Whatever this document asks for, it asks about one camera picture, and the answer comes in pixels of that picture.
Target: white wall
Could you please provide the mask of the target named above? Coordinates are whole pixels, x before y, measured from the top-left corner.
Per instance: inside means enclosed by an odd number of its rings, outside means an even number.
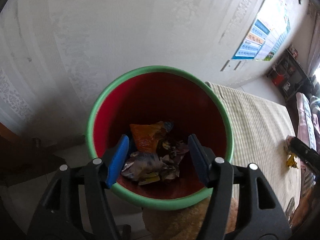
[[[42,139],[84,132],[99,93],[146,65],[240,84],[271,62],[220,72],[263,0],[9,0],[0,13],[0,122]],[[286,0],[291,41],[308,0]]]
[[[292,45],[298,51],[297,61],[306,73],[308,72],[308,56],[315,25],[315,15],[314,12],[305,14],[300,28],[292,40]]]

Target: trash can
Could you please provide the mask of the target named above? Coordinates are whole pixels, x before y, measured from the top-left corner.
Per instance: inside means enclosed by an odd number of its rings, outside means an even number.
[[[147,66],[114,80],[100,94],[92,108],[86,140],[92,158],[114,147],[131,123],[152,124],[173,121],[173,135],[187,142],[196,134],[203,146],[231,161],[233,136],[227,113],[212,90],[183,70],[168,66]],[[120,198],[141,207],[176,210],[208,197],[199,181],[190,154],[179,165],[180,177],[170,184],[144,186],[119,175],[111,190]]]

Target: yellow object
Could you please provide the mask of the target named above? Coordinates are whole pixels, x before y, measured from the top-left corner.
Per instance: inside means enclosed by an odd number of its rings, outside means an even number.
[[[295,154],[291,154],[291,156],[290,156],[290,158],[287,160],[287,166],[288,167],[294,167],[294,168],[298,168],[298,164],[297,164],[297,162],[295,161],[295,159],[294,159],[294,157],[295,157],[296,155]]]
[[[159,176],[146,178],[143,181],[139,181],[138,185],[141,186],[141,185],[149,184],[149,183],[156,182],[156,181],[159,181],[159,180],[160,180]]]
[[[147,173],[147,174],[141,175],[141,178],[147,179],[147,178],[156,177],[158,175],[159,175],[158,172],[151,172],[151,173]]]

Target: metal screw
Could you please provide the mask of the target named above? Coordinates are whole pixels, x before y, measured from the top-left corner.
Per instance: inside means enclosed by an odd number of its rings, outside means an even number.
[[[224,158],[216,157],[216,158],[214,159],[214,161],[215,161],[216,163],[224,163]]]
[[[249,168],[255,171],[255,170],[258,169],[258,165],[255,164],[255,163],[250,163],[250,164],[249,164]]]
[[[98,165],[98,164],[102,163],[102,159],[95,158],[92,162],[93,162],[93,164]]]
[[[66,171],[68,169],[68,165],[63,164],[63,165],[60,166],[59,169],[60,169],[60,171]]]

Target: poster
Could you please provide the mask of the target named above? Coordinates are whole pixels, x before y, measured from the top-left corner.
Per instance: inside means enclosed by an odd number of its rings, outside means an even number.
[[[289,31],[285,0],[265,0],[232,59],[271,60]]]

